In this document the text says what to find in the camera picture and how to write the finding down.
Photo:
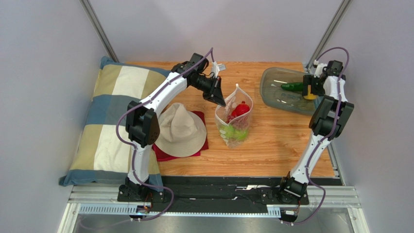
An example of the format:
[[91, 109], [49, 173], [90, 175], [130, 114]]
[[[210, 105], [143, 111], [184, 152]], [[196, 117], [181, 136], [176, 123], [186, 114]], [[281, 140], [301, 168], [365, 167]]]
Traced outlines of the aluminium frame post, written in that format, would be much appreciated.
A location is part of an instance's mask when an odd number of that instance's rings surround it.
[[341, 22], [342, 18], [346, 14], [352, 2], [353, 0], [342, 0], [341, 1], [338, 9], [336, 10], [328, 27], [326, 28], [321, 40], [316, 46], [311, 58], [309, 59], [308, 63], [304, 65], [305, 72], [309, 73], [312, 70], [314, 60], [316, 60], [319, 57], [319, 55], [321, 55], [325, 51], [326, 45], [328, 44], [330, 38], [334, 34], [336, 28], [338, 27], [339, 23]]
[[112, 58], [115, 62], [119, 61], [118, 56], [115, 53], [115, 50], [113, 49], [108, 36], [106, 35], [104, 28], [89, 0], [79, 0], [81, 3], [86, 15], [88, 16], [92, 26], [94, 27], [104, 49], [106, 50], [108, 56]]

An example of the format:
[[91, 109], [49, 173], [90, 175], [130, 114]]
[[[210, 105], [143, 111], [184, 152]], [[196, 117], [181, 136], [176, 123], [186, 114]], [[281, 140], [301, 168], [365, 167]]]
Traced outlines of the red strawberry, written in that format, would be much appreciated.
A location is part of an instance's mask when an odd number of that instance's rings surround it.
[[233, 117], [239, 117], [245, 113], [248, 113], [250, 111], [250, 106], [245, 103], [245, 101], [242, 101], [240, 104], [238, 104], [235, 109], [232, 111], [231, 115]]

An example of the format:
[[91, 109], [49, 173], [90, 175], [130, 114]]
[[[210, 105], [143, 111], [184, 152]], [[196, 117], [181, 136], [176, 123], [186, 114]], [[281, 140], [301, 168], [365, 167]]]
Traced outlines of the green cucumber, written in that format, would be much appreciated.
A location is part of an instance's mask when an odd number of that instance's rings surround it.
[[286, 91], [302, 92], [304, 85], [302, 82], [293, 82], [293, 83], [284, 83], [280, 87]]

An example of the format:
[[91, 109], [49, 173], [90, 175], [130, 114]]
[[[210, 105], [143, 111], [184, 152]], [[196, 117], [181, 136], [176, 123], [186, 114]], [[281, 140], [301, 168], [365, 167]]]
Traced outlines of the orange fruit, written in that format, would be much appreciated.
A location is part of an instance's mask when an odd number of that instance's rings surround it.
[[306, 95], [303, 96], [303, 98], [306, 100], [315, 100], [318, 98], [318, 95], [315, 95], [313, 93], [307, 93]]

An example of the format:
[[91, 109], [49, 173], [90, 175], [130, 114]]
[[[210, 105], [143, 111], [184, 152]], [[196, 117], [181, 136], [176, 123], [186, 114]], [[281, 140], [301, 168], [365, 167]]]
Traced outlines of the plaid blue beige pillow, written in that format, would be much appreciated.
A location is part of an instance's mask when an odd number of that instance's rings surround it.
[[123, 184], [130, 169], [131, 147], [118, 139], [128, 139], [125, 120], [116, 133], [119, 118], [131, 101], [150, 95], [169, 75], [158, 67], [116, 63], [104, 56], [95, 83], [86, 124], [75, 158], [60, 186], [86, 183]]

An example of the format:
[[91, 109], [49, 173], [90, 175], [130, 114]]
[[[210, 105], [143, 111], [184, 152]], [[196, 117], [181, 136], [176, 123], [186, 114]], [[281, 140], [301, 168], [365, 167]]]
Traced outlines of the clear polka dot zip bag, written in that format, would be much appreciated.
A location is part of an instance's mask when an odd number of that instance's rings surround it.
[[[253, 100], [252, 98], [239, 86], [239, 84], [235, 84], [235, 90], [225, 98], [226, 106], [217, 106], [215, 109], [215, 124], [219, 131], [222, 125], [232, 125], [234, 129], [249, 129], [250, 124], [252, 121], [253, 116]], [[250, 111], [245, 113], [241, 116], [236, 117], [228, 124], [226, 123], [227, 116], [231, 114], [231, 112], [235, 109], [235, 107], [240, 104], [242, 101], [245, 101], [247, 105], [250, 106]], [[231, 139], [221, 139], [229, 148], [236, 148], [240, 146], [244, 141], [236, 140], [234, 137]]]

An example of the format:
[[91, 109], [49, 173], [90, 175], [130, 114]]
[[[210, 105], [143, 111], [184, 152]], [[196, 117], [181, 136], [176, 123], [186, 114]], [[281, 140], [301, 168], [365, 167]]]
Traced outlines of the green artichoke toy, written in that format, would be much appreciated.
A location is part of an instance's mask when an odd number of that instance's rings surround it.
[[235, 129], [232, 125], [222, 125], [219, 132], [223, 139], [231, 139], [234, 137]]

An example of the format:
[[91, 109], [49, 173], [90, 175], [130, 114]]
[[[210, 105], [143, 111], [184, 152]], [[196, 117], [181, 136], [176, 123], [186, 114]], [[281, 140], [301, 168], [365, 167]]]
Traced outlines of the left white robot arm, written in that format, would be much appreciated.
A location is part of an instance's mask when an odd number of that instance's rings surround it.
[[131, 144], [131, 168], [125, 183], [119, 187], [118, 201], [144, 201], [148, 196], [150, 152], [160, 135], [158, 117], [179, 93], [189, 86], [201, 90], [203, 99], [225, 106], [219, 72], [225, 65], [209, 61], [207, 56], [194, 53], [190, 60], [173, 66], [166, 80], [148, 97], [132, 101], [123, 115]]

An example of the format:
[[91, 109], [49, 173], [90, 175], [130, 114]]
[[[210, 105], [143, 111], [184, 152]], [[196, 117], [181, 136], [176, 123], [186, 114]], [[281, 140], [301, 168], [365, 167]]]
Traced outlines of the left aluminium frame post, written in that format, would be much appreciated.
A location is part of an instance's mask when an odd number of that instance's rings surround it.
[[92, 26], [94, 27], [104, 49], [106, 50], [108, 56], [112, 58], [115, 62], [119, 61], [118, 56], [115, 53], [115, 50], [113, 49], [108, 36], [106, 35], [104, 28], [89, 0], [79, 0], [81, 3], [86, 15], [88, 16]]

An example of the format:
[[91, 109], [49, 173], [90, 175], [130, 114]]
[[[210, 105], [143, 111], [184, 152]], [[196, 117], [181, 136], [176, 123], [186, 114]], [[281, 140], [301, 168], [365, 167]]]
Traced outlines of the green apple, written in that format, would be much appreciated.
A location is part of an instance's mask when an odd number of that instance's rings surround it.
[[249, 134], [249, 129], [236, 129], [234, 131], [234, 138], [239, 141], [244, 141]]

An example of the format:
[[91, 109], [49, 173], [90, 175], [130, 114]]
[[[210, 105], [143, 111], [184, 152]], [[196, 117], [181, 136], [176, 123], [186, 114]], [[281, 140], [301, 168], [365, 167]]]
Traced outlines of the beige bucket hat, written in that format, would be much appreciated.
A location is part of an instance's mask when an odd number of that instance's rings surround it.
[[173, 157], [190, 157], [201, 150], [207, 138], [203, 120], [181, 103], [173, 103], [159, 117], [160, 136], [155, 145]]

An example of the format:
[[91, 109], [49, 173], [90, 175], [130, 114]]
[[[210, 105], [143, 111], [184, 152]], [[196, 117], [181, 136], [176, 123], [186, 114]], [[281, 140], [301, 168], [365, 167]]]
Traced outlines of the purple grapes bunch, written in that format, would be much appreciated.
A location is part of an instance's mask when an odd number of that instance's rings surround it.
[[231, 112], [231, 114], [229, 114], [229, 115], [227, 116], [226, 123], [228, 124], [228, 123], [229, 123], [229, 122], [231, 122], [233, 119], [235, 119], [237, 116], [238, 116], [238, 114], [237, 114], [236, 110], [233, 110], [233, 111]]

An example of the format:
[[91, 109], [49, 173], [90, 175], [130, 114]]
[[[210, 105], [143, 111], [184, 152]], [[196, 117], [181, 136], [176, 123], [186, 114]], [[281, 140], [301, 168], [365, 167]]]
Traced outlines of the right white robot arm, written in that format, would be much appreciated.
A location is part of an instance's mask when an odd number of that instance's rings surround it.
[[302, 94], [313, 94], [322, 100], [311, 117], [311, 135], [304, 152], [280, 182], [277, 197], [282, 203], [297, 202], [305, 196], [310, 175], [322, 152], [341, 135], [354, 110], [354, 104], [345, 97], [343, 63], [333, 60], [327, 64], [315, 63], [314, 66], [315, 74], [303, 78]]

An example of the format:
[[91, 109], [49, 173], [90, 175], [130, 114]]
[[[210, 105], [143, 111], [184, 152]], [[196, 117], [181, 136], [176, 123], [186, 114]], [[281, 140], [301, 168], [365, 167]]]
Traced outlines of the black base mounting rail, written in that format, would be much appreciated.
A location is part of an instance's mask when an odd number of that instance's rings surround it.
[[303, 188], [282, 177], [151, 176], [152, 188], [127, 179], [119, 202], [146, 202], [153, 212], [261, 214], [267, 205], [309, 205], [313, 185]]

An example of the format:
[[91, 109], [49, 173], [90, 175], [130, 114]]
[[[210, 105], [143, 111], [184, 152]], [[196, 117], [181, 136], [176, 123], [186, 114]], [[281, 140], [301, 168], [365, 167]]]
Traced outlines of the right aluminium frame post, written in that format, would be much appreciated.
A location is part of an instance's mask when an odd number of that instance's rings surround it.
[[304, 65], [305, 72], [309, 73], [312, 70], [314, 60], [316, 60], [319, 57], [319, 55], [321, 55], [325, 51], [326, 45], [328, 44], [330, 38], [334, 34], [336, 28], [338, 27], [339, 23], [341, 22], [342, 18], [346, 14], [352, 2], [353, 0], [342, 0], [341, 1], [338, 9], [336, 10], [328, 27], [326, 28], [321, 40], [316, 46], [311, 58], [309, 59], [308, 63]]

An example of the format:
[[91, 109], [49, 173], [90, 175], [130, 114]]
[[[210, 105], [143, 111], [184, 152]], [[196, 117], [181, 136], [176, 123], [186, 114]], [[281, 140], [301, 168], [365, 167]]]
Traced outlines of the grey transparent plastic container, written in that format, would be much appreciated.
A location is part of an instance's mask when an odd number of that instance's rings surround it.
[[271, 67], [264, 71], [260, 81], [260, 95], [263, 102], [273, 108], [302, 115], [312, 116], [322, 98], [306, 100], [302, 92], [292, 92], [281, 88], [283, 84], [302, 82], [304, 72], [280, 67]]

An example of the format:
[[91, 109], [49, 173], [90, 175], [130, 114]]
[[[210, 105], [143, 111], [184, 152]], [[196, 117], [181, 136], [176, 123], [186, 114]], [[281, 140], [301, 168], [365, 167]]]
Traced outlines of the dark red cloth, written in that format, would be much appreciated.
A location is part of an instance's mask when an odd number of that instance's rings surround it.
[[[192, 113], [194, 113], [195, 115], [197, 115], [203, 122], [204, 126], [206, 125], [205, 122], [205, 114], [201, 111], [192, 111]], [[152, 149], [155, 152], [156, 155], [156, 159], [158, 162], [166, 162], [166, 161], [171, 161], [174, 159], [179, 159], [181, 157], [177, 157], [177, 156], [172, 156], [170, 154], [167, 154], [166, 152], [164, 152], [163, 150], [161, 150], [157, 145], [153, 145]], [[208, 147], [208, 138], [206, 137], [205, 142], [203, 144], [203, 146], [194, 154], [192, 155], [188, 155], [188, 156], [184, 156], [184, 158], [186, 157], [196, 157], [196, 156], [200, 156], [201, 155], [201, 151], [207, 150], [209, 149]]]

